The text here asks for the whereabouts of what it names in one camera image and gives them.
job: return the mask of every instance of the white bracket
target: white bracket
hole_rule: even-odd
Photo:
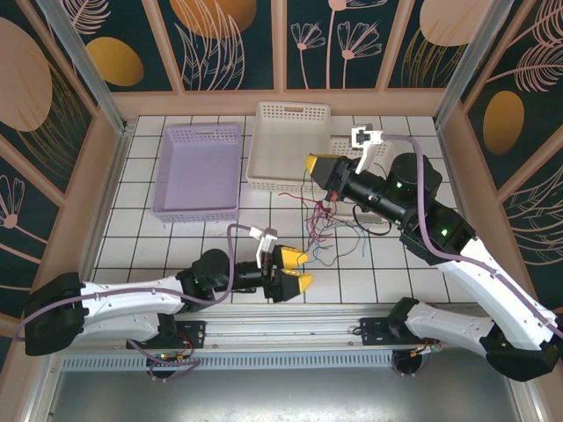
[[[355,169],[356,174],[367,170],[373,163],[377,153],[377,145],[384,143],[381,139],[383,130],[373,130],[372,124],[352,127],[352,148],[363,149],[360,163]]]
[[[274,249],[274,242],[278,239],[278,231],[270,228],[259,229],[252,226],[249,235],[260,242],[258,244],[258,249],[256,250],[256,264],[258,265],[258,268],[261,268],[262,263],[260,255],[262,252],[272,252]]]

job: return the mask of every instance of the white tile floor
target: white tile floor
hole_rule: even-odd
[[[229,222],[163,224],[151,212],[157,157],[164,130],[172,125],[236,123],[244,134],[243,166],[250,151],[254,117],[248,116],[142,116],[136,126],[125,170],[115,194],[110,220],[98,256],[94,281],[124,283],[153,280],[190,266],[202,251],[226,250]],[[445,205],[456,202],[442,150],[429,117],[339,116],[331,118],[331,135],[349,135],[354,124],[371,123],[389,134],[412,135],[432,165],[443,175],[437,198]],[[407,142],[395,145],[396,153],[413,152]],[[271,226],[279,243],[303,249],[301,204],[278,193],[256,192],[241,177],[240,217],[244,224]],[[394,229],[384,237],[358,237],[347,227],[337,228],[326,249],[310,256],[304,268],[314,277],[312,286],[293,302],[394,303],[403,296],[427,302],[474,302],[454,280],[406,251]],[[256,241],[239,233],[237,260],[253,259]],[[267,303],[261,291],[233,294],[233,303]]]

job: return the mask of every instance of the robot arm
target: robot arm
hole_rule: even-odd
[[[369,144],[364,146],[364,155],[369,148]],[[495,270],[494,275],[472,263],[437,256],[425,245],[417,207],[420,204],[417,203],[415,154],[397,156],[387,179],[368,171],[358,172],[358,166],[365,166],[365,161],[358,163],[345,156],[309,155],[307,169],[312,180],[327,190],[328,200],[351,200],[362,211],[376,213],[395,224],[401,232],[400,242],[409,251],[456,277],[490,315],[484,318],[463,316],[413,298],[403,298],[387,318],[393,335],[435,338],[464,347],[486,357],[496,370],[517,381],[551,372],[563,356],[563,342],[554,335],[558,331],[555,314],[518,286],[456,211],[435,200],[442,176],[429,160],[424,156],[423,192],[424,218],[431,244],[442,252],[441,255],[461,255],[484,262]],[[538,318],[530,307],[541,317]]]
[[[309,274],[294,271],[306,262],[304,252],[273,245],[276,237],[271,229],[253,229],[252,236],[266,238],[260,242],[260,260],[234,265],[232,292],[250,293],[262,288],[267,299],[285,302],[312,283]],[[178,334],[173,315],[207,308],[215,300],[215,292],[225,292],[228,284],[229,258],[218,249],[204,252],[190,268],[160,280],[97,284],[81,282],[77,273],[62,274],[30,295],[27,317],[60,300],[70,299],[71,303],[48,310],[26,324],[26,353],[43,355],[78,341],[125,338],[151,340],[151,344],[167,348]]]

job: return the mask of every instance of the metal base plate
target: metal base plate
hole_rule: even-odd
[[[143,349],[176,349],[182,350],[186,347],[184,343],[183,334],[186,336],[187,340],[192,344],[194,349],[202,349],[205,342],[205,321],[177,321],[176,330],[178,335],[172,339],[161,338],[156,336],[149,341],[144,343],[138,343],[138,345]],[[132,349],[133,347],[126,344],[127,349]]]
[[[404,346],[417,345],[424,340],[415,336],[396,338],[389,331],[387,318],[362,318],[358,331],[362,334],[364,346]]]

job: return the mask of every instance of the lavender tray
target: lavender tray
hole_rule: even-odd
[[[237,220],[241,154],[237,125],[167,128],[153,213],[162,222]]]

